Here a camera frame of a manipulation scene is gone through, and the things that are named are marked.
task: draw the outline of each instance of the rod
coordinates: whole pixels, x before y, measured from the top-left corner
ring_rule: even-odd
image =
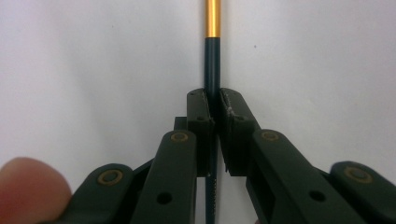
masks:
[[[214,120],[219,116],[220,9],[220,0],[206,0],[205,92]],[[218,145],[217,136],[214,134],[210,147],[210,176],[205,179],[206,224],[214,224],[216,218],[217,161]]]

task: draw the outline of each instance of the finger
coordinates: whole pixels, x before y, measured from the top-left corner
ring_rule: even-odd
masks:
[[[70,197],[64,177],[41,161],[17,158],[0,170],[0,223],[53,220]]]

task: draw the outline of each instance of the white background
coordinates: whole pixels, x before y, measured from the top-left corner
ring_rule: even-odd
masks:
[[[203,86],[204,3],[0,1],[0,165],[40,159],[75,190],[153,158]],[[395,183],[395,22],[396,1],[223,1],[221,86],[318,168],[358,161]],[[254,223],[223,170],[219,223]]]

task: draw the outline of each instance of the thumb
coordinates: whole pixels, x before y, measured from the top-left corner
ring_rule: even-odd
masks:
[[[63,176],[29,158],[9,161],[0,170],[0,223],[31,224],[57,218],[71,190]]]

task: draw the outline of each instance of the yellow rod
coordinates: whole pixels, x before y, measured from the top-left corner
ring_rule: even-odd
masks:
[[[206,37],[220,37],[220,12],[220,0],[206,0]]]

